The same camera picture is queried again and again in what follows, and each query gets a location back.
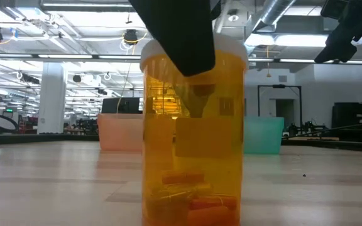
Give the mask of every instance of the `table surface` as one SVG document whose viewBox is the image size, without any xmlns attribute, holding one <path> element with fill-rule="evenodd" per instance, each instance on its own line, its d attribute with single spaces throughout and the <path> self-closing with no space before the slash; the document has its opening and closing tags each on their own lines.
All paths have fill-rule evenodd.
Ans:
<svg viewBox="0 0 362 226">
<path fill-rule="evenodd" d="M 138 153 L 79 141 L 0 146 L 1 226 L 139 226 L 140 194 Z M 241 225 L 362 225 L 362 153 L 245 156 Z"/>
</svg>

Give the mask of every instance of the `ceiling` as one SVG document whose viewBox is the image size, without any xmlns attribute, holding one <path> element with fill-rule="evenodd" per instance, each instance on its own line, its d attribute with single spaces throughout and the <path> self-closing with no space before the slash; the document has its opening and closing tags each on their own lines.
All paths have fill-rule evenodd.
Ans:
<svg viewBox="0 0 362 226">
<path fill-rule="evenodd" d="M 119 0 L 98 0 L 98 1 L 67 1 L 67 0 L 44 0 L 44 4 L 85 4 L 85 3 L 121 3 L 128 4 L 126 1 Z M 223 24 L 222 33 L 232 36 L 238 40 L 244 41 L 246 37 L 246 25 L 250 15 L 261 10 L 264 0 L 234 0 L 231 3 L 231 9 L 238 10 L 239 19 L 229 21 Z M 324 0 L 298 0 L 287 15 L 299 15 L 306 18 L 320 18 L 320 7 Z M 305 11 L 302 6 L 310 6 L 311 11 Z M 110 12 L 99 11 L 92 12 L 88 10 L 75 11 L 72 8 L 66 8 L 66 11 L 54 7 L 54 11 L 46 11 L 43 7 L 18 6 L 14 10 L 0 9 L 0 27 L 3 34 L 0 45 L 0 53 L 34 53 L 34 54 L 94 54 L 94 55 L 140 55 L 142 48 L 152 37 L 148 33 L 145 24 L 136 13 L 128 12 Z M 288 20 L 280 22 L 280 27 L 290 24 Z M 123 34 L 127 29 L 135 29 L 138 38 L 141 40 L 135 48 L 127 48 L 123 45 Z M 319 47 L 294 47 L 294 46 L 269 46 L 257 47 L 254 50 L 256 57 L 270 58 L 294 58 L 294 59 L 313 59 L 322 48 Z M 362 60 L 362 46 L 359 46 L 358 53 L 354 56 L 356 60 Z M 114 90 L 109 92 L 109 96 L 118 97 L 122 89 L 126 87 L 123 96 L 143 96 L 143 74 L 140 71 L 138 63 L 107 63 L 107 62 L 63 62 L 63 66 L 69 72 L 67 92 L 67 112 L 73 112 L 80 108 L 72 107 L 74 100 L 76 104 L 84 105 L 89 109 L 89 115 L 95 115 L 96 110 L 101 106 L 99 95 L 96 90 L 82 90 L 80 87 L 88 87 L 97 84 L 97 86 L 109 87 Z M 267 64 L 257 63 L 257 69 L 265 68 Z M 271 64 L 272 68 L 288 68 L 292 72 L 302 68 L 302 65 L 294 64 Z M 23 86 L 23 88 L 2 89 L 0 98 L 6 100 L 0 102 L 0 105 L 8 105 L 10 102 L 23 101 L 30 103 L 34 107 L 24 114 L 33 114 L 38 106 L 40 89 L 34 86 L 32 89 L 26 88 L 30 85 L 21 82 L 18 72 L 41 80 L 43 62 L 37 61 L 13 61 L 0 59 L 0 85 L 5 86 Z M 125 77 L 129 72 L 129 79 L 125 82 Z M 74 75 L 88 77 L 88 82 L 75 83 L 72 80 Z"/>
</svg>

